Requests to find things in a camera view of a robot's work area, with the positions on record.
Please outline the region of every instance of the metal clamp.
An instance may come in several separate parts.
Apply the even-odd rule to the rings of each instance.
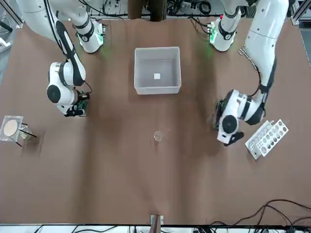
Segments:
[[[246,52],[246,50],[245,50],[245,45],[243,45],[241,49],[238,49],[238,53],[239,53],[239,55],[241,55],[241,56],[244,55],[244,56],[252,63],[254,69],[255,69],[255,70],[258,70],[258,68],[257,68],[257,66],[255,65],[255,63],[253,63],[252,59],[248,56],[248,54],[247,54],[247,52]]]

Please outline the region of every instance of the black cable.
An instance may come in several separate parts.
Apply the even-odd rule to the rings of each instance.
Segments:
[[[34,233],[37,233],[44,225],[41,225]]]
[[[259,69],[258,69],[258,67],[257,67],[257,66],[256,66],[256,71],[257,71],[258,76],[259,76],[259,84],[258,84],[258,87],[257,87],[256,91],[255,91],[252,95],[250,95],[250,96],[254,96],[254,95],[256,95],[256,93],[257,93],[257,92],[258,92],[258,90],[259,90],[260,84],[261,84],[261,76],[260,76],[260,72],[259,72]]]
[[[259,221],[258,221],[257,224],[256,224],[256,227],[258,227],[258,226],[260,225],[266,207],[269,207],[269,208],[271,208],[271,209],[277,211],[277,212],[278,212],[280,215],[282,215],[286,220],[288,220],[289,223],[292,225],[292,222],[290,221],[290,219],[289,219],[285,214],[283,214],[283,213],[282,213],[281,211],[279,211],[277,208],[275,208],[275,207],[273,207],[273,206],[267,204],[267,205],[264,206],[264,208],[263,208],[263,210],[262,210],[262,213],[261,213],[261,215],[260,215]]]
[[[77,225],[72,231],[71,233],[74,233],[74,231],[79,227],[80,225]]]
[[[221,222],[221,221],[214,221],[214,222],[211,223],[211,225],[213,225],[213,224],[215,224],[215,223],[221,223],[221,224],[223,224],[223,225],[226,225],[228,228],[234,227],[234,226],[236,226],[237,224],[239,224],[240,222],[242,222],[242,221],[244,221],[244,220],[253,218],[253,217],[256,216],[262,209],[265,209],[265,208],[267,207],[267,205],[269,205],[270,203],[272,203],[272,202],[279,202],[279,201],[283,201],[283,202],[288,202],[288,203],[291,203],[291,204],[295,204],[295,205],[297,205],[297,206],[300,206],[300,207],[302,207],[302,208],[305,208],[305,209],[308,209],[308,210],[311,211],[311,208],[310,208],[310,207],[305,206],[305,205],[303,205],[303,204],[299,204],[299,203],[297,203],[297,202],[295,202],[295,201],[292,201],[292,200],[287,200],[287,199],[273,199],[273,200],[270,200],[270,201],[268,201],[267,203],[265,203],[263,206],[261,206],[254,214],[252,214],[252,215],[250,215],[250,216],[248,216],[248,217],[243,217],[243,218],[241,218],[240,220],[238,220],[237,222],[235,222],[234,224],[226,225],[225,223],[223,223],[223,222]]]
[[[108,0],[106,0],[106,1],[105,1],[105,4],[103,5],[103,14],[104,14],[105,16],[117,17],[117,18],[120,18],[120,19],[124,20],[124,18],[122,18],[122,17],[120,17],[120,16],[118,16],[118,15],[116,15],[116,14],[107,14],[107,13],[105,12],[105,7],[106,7],[107,2],[108,2]]]
[[[207,28],[207,25],[204,24],[204,23],[201,23],[201,21],[199,20],[199,18],[195,19],[195,18],[192,17],[192,16],[190,16],[190,17],[188,17],[188,18],[193,19],[193,20],[194,20],[197,24],[199,24],[200,26],[206,27],[206,28]]]
[[[93,229],[83,229],[83,230],[79,230],[79,231],[77,231],[77,232],[73,232],[73,233],[79,233],[79,232],[97,232],[97,233],[104,233],[104,232],[107,232],[107,231],[109,231],[109,230],[111,230],[111,229],[113,229],[113,228],[116,228],[117,226],[113,226],[113,227],[110,227],[110,228],[108,228],[108,229],[106,229],[106,230],[103,230],[103,231],[98,231],[98,230],[93,230]]]
[[[86,81],[84,81],[85,83],[86,83],[86,85],[88,85],[88,87],[89,87],[89,89],[91,90],[90,92],[89,92],[89,94],[91,94],[92,93],[92,87],[86,82]]]
[[[59,43],[59,41],[57,40],[56,34],[55,34],[55,32],[54,32],[54,27],[53,27],[53,24],[52,24],[52,21],[51,21],[51,18],[50,18],[51,9],[48,8],[48,6],[49,6],[49,5],[48,5],[48,0],[43,0],[43,2],[44,2],[45,11],[46,11],[46,13],[47,13],[47,18],[48,18],[48,21],[49,21],[49,24],[50,24],[50,27],[51,27],[51,30],[52,30],[54,39],[55,39],[57,45],[59,46],[59,48],[61,49],[61,51],[64,53],[63,48],[62,48],[61,44]]]
[[[89,8],[93,9],[94,11],[98,12],[99,14],[102,14],[103,16],[109,16],[109,17],[116,17],[116,18],[120,18],[122,20],[124,20],[124,18],[120,17],[119,15],[114,15],[114,14],[106,14],[105,11],[104,11],[104,7],[107,3],[107,1],[105,2],[105,4],[103,5],[103,12],[101,12],[100,10],[90,6],[86,1],[84,0],[79,0],[79,2],[85,6],[88,6]]]
[[[204,5],[208,7],[208,10],[207,10],[207,11],[203,10],[203,6],[204,6]],[[200,2],[200,4],[199,4],[199,10],[200,10],[200,12],[201,12],[203,15],[209,15],[210,11],[212,10],[212,7],[211,7],[211,5],[210,5],[210,3],[209,3],[208,1],[204,0],[204,1],[201,1],[201,2]]]
[[[172,12],[169,12],[168,15],[170,16],[170,15],[176,14],[176,13],[181,9],[181,6],[182,6],[183,1],[184,1],[184,0],[176,0],[176,1],[174,1],[174,0],[169,0],[168,3],[169,3],[169,2],[172,2],[173,9],[170,10],[170,11],[172,11]]]

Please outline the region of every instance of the white plastic bin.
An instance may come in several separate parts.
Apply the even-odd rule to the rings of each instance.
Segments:
[[[180,86],[179,47],[135,49],[134,87],[137,94],[176,94]]]

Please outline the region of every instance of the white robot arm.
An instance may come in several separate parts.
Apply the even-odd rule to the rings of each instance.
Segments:
[[[213,45],[226,51],[233,43],[236,27],[241,18],[239,6],[252,5],[256,0],[222,0],[225,14],[215,21],[216,37]],[[215,123],[217,139],[230,145],[243,137],[239,122],[258,124],[265,116],[265,103],[274,81],[276,70],[275,47],[288,9],[288,0],[259,0],[250,31],[245,40],[245,50],[256,65],[260,84],[254,95],[231,90],[225,99],[216,104]]]
[[[39,35],[55,41],[66,56],[66,61],[50,66],[48,98],[66,117],[85,116],[89,92],[78,91],[75,86],[84,84],[86,71],[64,24],[52,10],[68,15],[80,44],[88,53],[97,51],[104,42],[102,24],[92,21],[77,0],[17,0],[17,3],[28,26]]]

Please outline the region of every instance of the brown tabletop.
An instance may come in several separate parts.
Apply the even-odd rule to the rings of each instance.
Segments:
[[[207,122],[230,89],[253,93],[258,85],[237,53],[250,22],[241,21],[234,44],[221,53],[189,19],[106,21],[107,41],[95,54],[82,50],[68,23],[93,87],[86,118],[65,118],[48,100],[49,66],[64,56],[25,25],[0,86],[0,118],[24,116],[41,139],[31,149],[0,144],[0,222],[148,224],[150,214],[161,214],[165,224],[229,224],[270,199],[311,205],[311,69],[298,27],[286,22],[276,46],[266,119],[288,119],[290,131],[268,156],[256,162],[244,145],[259,125],[242,123],[245,137],[225,148]],[[134,49],[162,46],[180,47],[180,93],[139,96]],[[158,144],[155,131],[164,136]],[[310,215],[275,206],[291,219]],[[267,210],[262,224],[285,221]]]

